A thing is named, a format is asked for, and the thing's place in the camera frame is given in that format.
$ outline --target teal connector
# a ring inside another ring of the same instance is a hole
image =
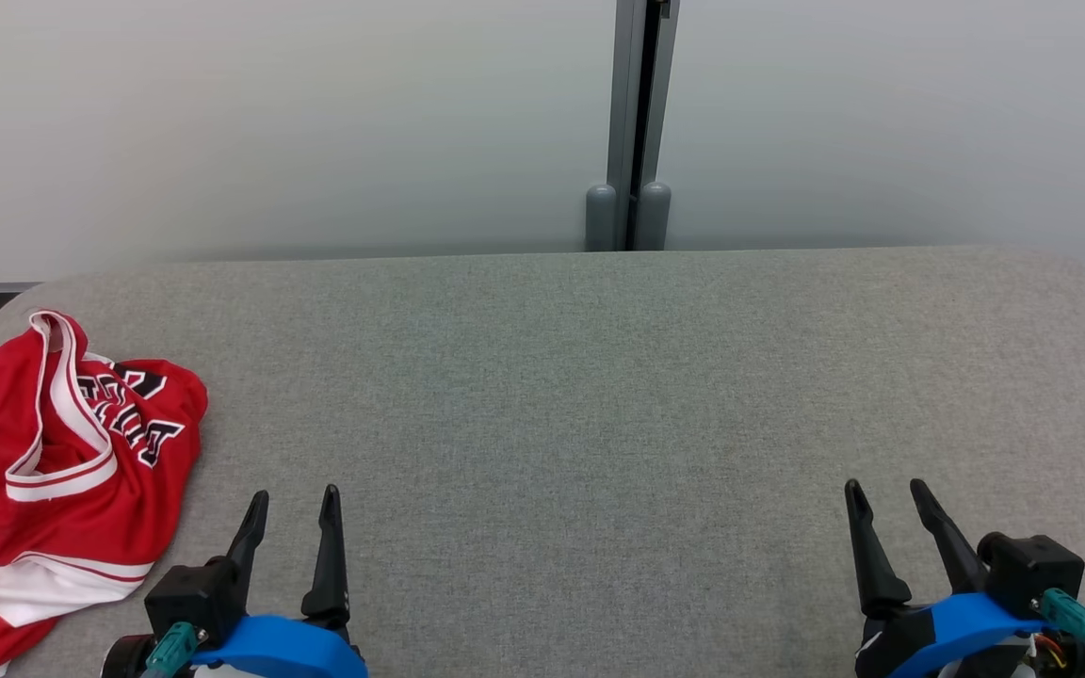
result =
[[[1041,615],[1085,647],[1085,606],[1062,589],[1048,589],[1041,597]]]
[[[169,627],[167,635],[162,637],[162,642],[150,653],[150,660],[145,661],[145,675],[176,675],[178,670],[187,666],[190,655],[199,648],[199,639],[195,637],[195,627],[180,622]]]

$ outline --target red garment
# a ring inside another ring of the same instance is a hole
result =
[[[56,617],[145,579],[178,523],[207,391],[164,360],[88,354],[39,311],[0,347],[0,674]]]

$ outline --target white wall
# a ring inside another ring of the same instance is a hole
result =
[[[1085,1],[684,0],[658,179],[667,248],[1085,261]]]
[[[611,0],[0,0],[0,282],[580,250]]]

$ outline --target colored wire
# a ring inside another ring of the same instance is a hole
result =
[[[1049,653],[1055,657],[1067,656],[1067,651],[1063,651],[1062,647],[1058,644],[1058,640],[1050,639],[1049,636],[1043,634],[1037,634],[1036,639],[1038,643],[1046,645],[1046,648],[1049,649]],[[1067,663],[1064,661],[1060,661],[1059,667],[1067,668]]]

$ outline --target gray table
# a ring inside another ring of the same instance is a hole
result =
[[[217,263],[86,276],[0,312],[210,389],[155,572],[270,489],[250,610],[296,613],[343,492],[373,675],[848,675],[843,485],[918,600],[947,592],[907,490],[972,540],[1085,557],[1085,271],[1000,248]],[[1085,600],[1085,583],[1082,589]],[[140,594],[12,677],[98,675]]]

